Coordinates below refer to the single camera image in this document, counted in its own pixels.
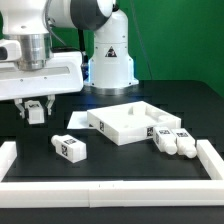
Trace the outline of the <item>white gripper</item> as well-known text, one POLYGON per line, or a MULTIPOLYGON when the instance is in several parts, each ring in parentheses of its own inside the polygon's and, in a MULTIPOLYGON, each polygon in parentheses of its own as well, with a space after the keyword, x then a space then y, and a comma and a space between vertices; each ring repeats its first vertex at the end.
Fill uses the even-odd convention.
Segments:
POLYGON ((21 71, 14 63, 0 63, 0 101, 14 100, 25 118, 21 98, 47 96, 46 108, 50 116, 55 94, 79 92, 83 88, 80 52, 55 53, 40 70, 21 71))

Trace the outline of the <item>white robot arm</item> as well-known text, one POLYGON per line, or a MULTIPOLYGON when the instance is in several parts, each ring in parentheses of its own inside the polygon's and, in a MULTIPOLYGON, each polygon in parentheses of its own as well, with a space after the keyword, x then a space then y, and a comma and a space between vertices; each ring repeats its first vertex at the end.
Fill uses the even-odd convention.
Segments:
POLYGON ((12 100, 20 111, 24 98, 82 88, 121 94, 138 84, 128 54, 128 19, 116 0, 0 0, 0 101, 12 100), (94 32, 94 54, 66 47, 53 49, 54 27, 94 32))

